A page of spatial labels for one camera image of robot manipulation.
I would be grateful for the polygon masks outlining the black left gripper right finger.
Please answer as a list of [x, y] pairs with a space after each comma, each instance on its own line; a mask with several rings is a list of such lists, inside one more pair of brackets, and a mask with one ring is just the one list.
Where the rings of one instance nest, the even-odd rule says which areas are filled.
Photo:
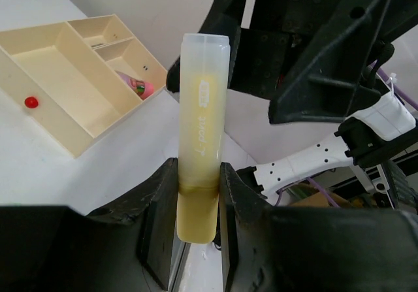
[[225, 291], [416, 291], [417, 216], [272, 206], [220, 167]]

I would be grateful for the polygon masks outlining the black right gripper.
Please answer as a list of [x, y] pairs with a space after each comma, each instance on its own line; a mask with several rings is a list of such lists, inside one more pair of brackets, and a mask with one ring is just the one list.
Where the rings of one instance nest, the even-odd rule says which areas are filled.
[[417, 25], [417, 0], [255, 0], [245, 29], [245, 2], [214, 0], [200, 31], [183, 36], [166, 87], [214, 75], [271, 99], [272, 124], [340, 123], [378, 102], [386, 89], [365, 68]]

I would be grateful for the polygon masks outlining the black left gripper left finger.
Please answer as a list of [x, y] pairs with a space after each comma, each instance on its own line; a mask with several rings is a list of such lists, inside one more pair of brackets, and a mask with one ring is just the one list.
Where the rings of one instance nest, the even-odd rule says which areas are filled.
[[178, 161], [82, 215], [67, 206], [1, 207], [2, 291], [166, 291]]

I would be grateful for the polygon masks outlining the yellow highlighter marker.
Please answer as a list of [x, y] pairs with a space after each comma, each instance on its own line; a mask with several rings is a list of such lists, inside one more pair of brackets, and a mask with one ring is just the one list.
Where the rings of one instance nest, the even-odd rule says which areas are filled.
[[215, 238], [227, 86], [214, 75], [181, 75], [177, 235], [207, 244]]

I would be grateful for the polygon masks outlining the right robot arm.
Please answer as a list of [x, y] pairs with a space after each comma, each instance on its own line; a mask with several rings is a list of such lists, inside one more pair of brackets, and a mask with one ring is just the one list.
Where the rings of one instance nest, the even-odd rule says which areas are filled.
[[248, 171], [276, 203], [282, 189], [338, 167], [374, 167], [417, 142], [417, 119], [381, 68], [417, 25], [417, 0], [214, 0], [200, 32], [231, 44], [228, 86], [269, 101], [272, 125], [337, 123], [317, 144]]

